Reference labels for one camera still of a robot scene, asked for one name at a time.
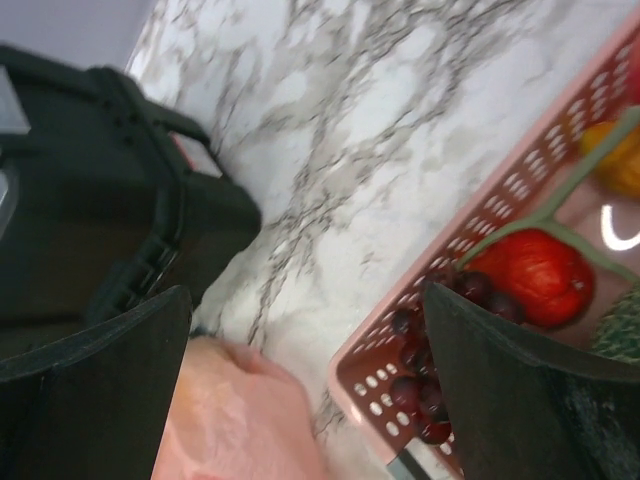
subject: pink bag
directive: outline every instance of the pink bag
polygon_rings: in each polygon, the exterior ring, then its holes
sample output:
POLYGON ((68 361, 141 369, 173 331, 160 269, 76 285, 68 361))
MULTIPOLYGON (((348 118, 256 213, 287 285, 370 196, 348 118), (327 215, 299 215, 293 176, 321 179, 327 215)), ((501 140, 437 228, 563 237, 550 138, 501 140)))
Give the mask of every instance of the pink bag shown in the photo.
POLYGON ((324 480, 306 392, 259 352, 191 340, 152 480, 324 480))

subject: pink plastic basket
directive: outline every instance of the pink plastic basket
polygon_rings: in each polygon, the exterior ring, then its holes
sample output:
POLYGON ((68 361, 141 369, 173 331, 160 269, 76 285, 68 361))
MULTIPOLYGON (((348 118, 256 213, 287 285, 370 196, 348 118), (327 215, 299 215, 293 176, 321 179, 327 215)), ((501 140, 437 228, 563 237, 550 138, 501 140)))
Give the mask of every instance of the pink plastic basket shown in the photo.
MULTIPOLYGON (((398 308, 418 301, 424 275, 446 265, 447 252, 459 258, 479 239, 539 203, 566 175, 578 158, 577 142, 585 128, 614 118, 627 104, 628 56, 639 31, 637 8, 333 357, 329 372, 333 398, 396 478, 419 474, 412 473, 417 464, 405 449, 413 431, 387 395, 390 381, 405 373, 398 364, 400 345, 390 329, 391 317, 398 308)), ((640 215, 637 202, 613 198, 596 184, 585 182, 556 218, 616 261, 640 272, 640 248, 625 250, 607 244, 602 234, 604 205, 618 220, 640 215)), ((621 237, 638 230, 637 221, 619 221, 618 227, 621 237), (635 231, 623 232, 624 225, 635 226, 635 231)), ((554 332, 557 340, 585 347, 597 319, 629 288, 610 273, 596 273, 598 289, 591 308, 577 324, 554 332)), ((453 435, 448 443, 434 451, 454 478, 463 478, 452 453, 453 435)))

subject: green vine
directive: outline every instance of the green vine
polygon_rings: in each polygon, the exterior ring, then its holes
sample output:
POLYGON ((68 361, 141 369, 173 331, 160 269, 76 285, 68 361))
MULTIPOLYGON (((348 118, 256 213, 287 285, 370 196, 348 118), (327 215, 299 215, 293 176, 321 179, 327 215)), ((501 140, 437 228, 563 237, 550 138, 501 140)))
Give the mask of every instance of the green vine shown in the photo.
POLYGON ((508 223, 476 243, 458 262, 457 268, 463 268, 469 261, 489 245, 514 232, 528 228, 538 228, 552 235, 582 253, 593 264, 614 272, 626 280, 635 283, 640 277, 628 268, 616 263, 585 238, 558 223, 554 216, 562 204, 569 198, 593 169, 609 155, 636 127, 640 125, 640 106, 629 107, 621 115, 615 128, 596 148, 586 155, 571 172, 571 175, 560 185, 549 198, 528 216, 508 223))

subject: marble countertop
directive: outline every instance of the marble countertop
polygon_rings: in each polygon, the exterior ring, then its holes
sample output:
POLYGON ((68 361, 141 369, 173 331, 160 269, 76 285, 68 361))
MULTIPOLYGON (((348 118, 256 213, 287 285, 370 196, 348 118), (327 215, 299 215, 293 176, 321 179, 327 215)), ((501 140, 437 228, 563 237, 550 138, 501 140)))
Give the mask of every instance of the marble countertop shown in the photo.
POLYGON ((206 127, 264 215, 194 322, 302 381, 334 478, 388 474, 332 403, 329 359, 637 4, 156 6, 130 72, 206 127))

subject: yellow fruit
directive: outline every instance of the yellow fruit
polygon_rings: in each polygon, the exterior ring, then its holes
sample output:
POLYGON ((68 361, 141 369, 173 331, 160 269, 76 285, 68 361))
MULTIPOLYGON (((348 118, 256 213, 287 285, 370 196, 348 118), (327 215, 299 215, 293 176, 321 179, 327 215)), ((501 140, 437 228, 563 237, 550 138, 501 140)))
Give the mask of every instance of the yellow fruit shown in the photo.
MULTIPOLYGON (((615 123, 604 122, 589 127, 580 139, 583 155, 591 152, 613 130, 615 123)), ((627 136, 594 170, 594 175, 608 189, 640 198, 640 129, 627 136)))

